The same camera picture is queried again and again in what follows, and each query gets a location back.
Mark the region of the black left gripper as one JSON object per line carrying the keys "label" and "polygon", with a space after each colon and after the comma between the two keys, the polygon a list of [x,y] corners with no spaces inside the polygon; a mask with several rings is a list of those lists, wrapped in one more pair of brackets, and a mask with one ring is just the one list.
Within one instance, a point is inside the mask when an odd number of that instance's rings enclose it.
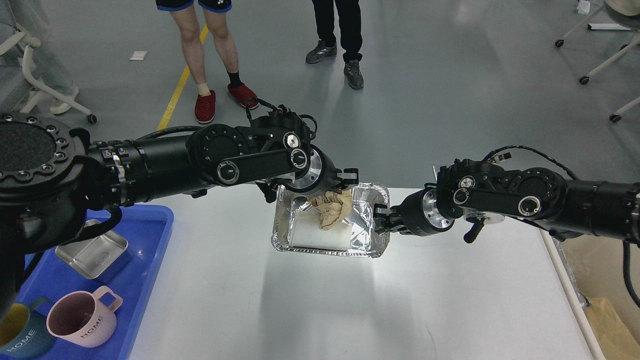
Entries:
{"label": "black left gripper", "polygon": [[335,193],[350,191],[359,183],[358,168],[337,169],[332,160],[313,145],[308,170],[301,178],[286,184],[285,189],[306,198],[317,198],[329,191]]}

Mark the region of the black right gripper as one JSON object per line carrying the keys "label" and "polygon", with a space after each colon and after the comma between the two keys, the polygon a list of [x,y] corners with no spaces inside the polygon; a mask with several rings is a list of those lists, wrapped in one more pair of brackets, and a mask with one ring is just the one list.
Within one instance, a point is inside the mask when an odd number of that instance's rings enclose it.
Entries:
{"label": "black right gripper", "polygon": [[372,218],[376,234],[397,232],[420,237],[444,233],[455,223],[439,212],[434,187],[410,194],[400,205],[375,203]]}

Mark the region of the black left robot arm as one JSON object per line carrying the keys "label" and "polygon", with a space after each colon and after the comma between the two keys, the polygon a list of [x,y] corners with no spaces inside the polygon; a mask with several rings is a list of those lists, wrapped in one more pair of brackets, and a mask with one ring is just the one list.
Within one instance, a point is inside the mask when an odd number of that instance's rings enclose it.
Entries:
{"label": "black left robot arm", "polygon": [[0,122],[1,316],[41,253],[112,230],[122,208],[213,187],[255,183],[268,203],[279,186],[315,198],[359,182],[313,145],[316,130],[285,105],[247,126],[174,126],[137,139],[91,141],[54,118],[4,112]]}

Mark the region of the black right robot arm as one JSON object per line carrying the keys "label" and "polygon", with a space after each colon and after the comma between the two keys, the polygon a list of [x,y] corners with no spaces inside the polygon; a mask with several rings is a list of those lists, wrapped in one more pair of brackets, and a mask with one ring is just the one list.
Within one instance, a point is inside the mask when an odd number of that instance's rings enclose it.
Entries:
{"label": "black right robot arm", "polygon": [[430,236],[446,232],[456,219],[471,223],[464,241],[501,217],[546,231],[562,242],[582,235],[622,241],[622,278],[634,303],[631,245],[639,244],[639,183],[587,181],[571,170],[567,178],[544,167],[506,170],[510,146],[492,150],[480,161],[456,159],[442,166],[436,182],[410,194],[400,205],[374,206],[375,232]]}

